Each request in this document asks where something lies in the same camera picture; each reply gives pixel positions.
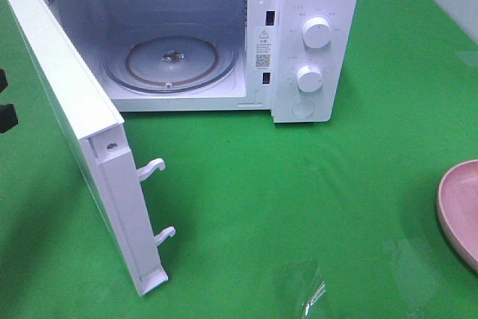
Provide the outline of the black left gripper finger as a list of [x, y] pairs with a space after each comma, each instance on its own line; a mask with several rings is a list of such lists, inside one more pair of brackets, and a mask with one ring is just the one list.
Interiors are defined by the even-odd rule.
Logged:
[[8, 86], [7, 76], [3, 69], [0, 69], [0, 92], [3, 92]]
[[5, 133], [18, 124], [14, 104], [0, 105], [0, 132]]

